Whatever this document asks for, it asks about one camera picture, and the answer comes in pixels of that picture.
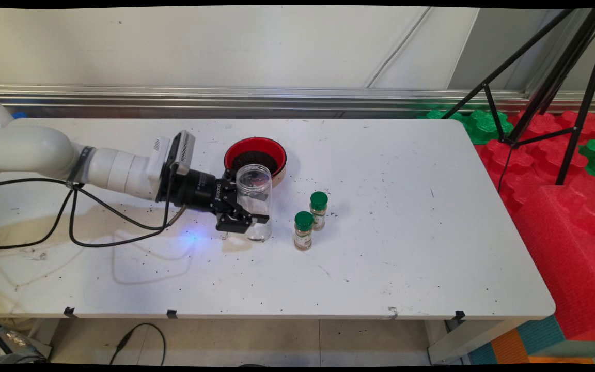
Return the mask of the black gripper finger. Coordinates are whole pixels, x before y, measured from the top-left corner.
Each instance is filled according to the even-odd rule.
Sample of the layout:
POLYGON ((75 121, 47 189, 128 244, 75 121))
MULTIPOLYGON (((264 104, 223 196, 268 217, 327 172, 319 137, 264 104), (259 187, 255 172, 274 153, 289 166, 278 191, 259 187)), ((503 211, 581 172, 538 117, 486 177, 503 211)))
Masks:
POLYGON ((234 198, 222 198, 215 201, 215 216, 217 231, 244 234, 257 223, 266 224, 270 216, 257 214, 243 209, 234 198))
POLYGON ((238 184, 236 181, 236 174, 232 169, 226 168, 223 173, 223 198, 228 201, 238 200, 238 184))

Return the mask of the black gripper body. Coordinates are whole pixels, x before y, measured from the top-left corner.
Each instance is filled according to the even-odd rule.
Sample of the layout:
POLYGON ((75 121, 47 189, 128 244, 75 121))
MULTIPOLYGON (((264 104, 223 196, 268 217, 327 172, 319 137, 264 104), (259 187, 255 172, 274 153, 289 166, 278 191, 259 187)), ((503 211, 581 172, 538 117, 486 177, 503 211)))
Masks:
POLYGON ((168 201, 175 207, 186 207, 201 212, 225 213, 230 211, 230 180, 217 179, 211 174, 190 170, 184 176, 170 168, 161 174, 156 202, 168 201))

